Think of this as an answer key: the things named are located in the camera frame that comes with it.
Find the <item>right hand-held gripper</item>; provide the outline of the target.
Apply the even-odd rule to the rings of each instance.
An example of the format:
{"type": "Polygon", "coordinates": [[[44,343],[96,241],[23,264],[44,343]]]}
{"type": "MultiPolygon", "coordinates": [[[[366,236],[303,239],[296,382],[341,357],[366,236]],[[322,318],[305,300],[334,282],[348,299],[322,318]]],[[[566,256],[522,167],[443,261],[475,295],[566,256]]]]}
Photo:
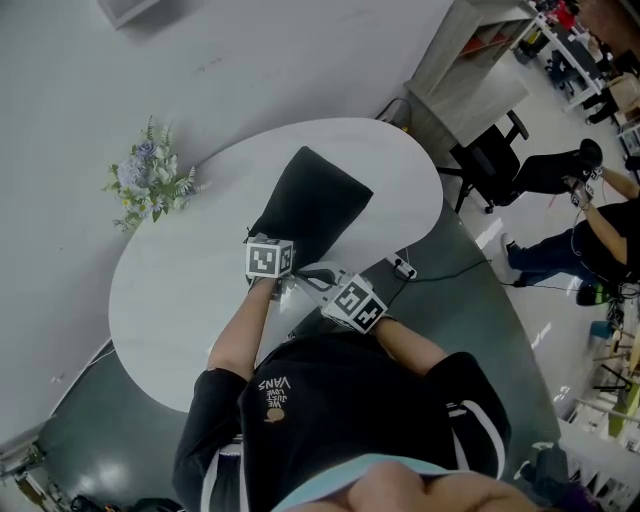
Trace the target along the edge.
{"type": "Polygon", "coordinates": [[[287,276],[281,280],[280,298],[288,304],[305,294],[317,307],[322,307],[321,314],[324,317],[358,333],[367,334],[386,314],[387,306],[370,283],[359,274],[339,284],[329,301],[326,283],[338,283],[343,275],[344,269],[335,262],[311,263],[299,268],[297,276],[287,276]]]}

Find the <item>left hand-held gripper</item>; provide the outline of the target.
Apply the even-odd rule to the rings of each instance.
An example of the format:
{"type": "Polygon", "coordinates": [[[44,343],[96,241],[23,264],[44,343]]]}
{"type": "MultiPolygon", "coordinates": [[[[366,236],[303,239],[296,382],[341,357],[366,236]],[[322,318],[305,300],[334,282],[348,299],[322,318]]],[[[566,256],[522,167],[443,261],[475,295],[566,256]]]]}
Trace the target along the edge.
{"type": "Polygon", "coordinates": [[[291,273],[295,254],[292,241],[259,234],[249,236],[245,246],[247,278],[279,279],[291,273]]]}

